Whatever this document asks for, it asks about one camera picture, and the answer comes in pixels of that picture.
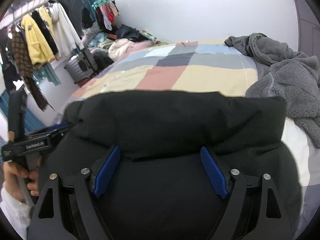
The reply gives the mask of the person's left hand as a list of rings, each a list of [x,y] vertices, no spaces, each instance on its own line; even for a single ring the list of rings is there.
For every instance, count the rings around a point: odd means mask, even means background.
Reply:
[[[39,156],[37,159],[37,168],[30,172],[14,161],[5,162],[3,164],[3,187],[14,199],[25,203],[25,197],[18,183],[18,177],[23,179],[29,178],[31,180],[31,182],[26,185],[28,191],[30,192],[30,196],[38,197],[40,195],[38,167],[41,165],[41,159],[42,157]]]

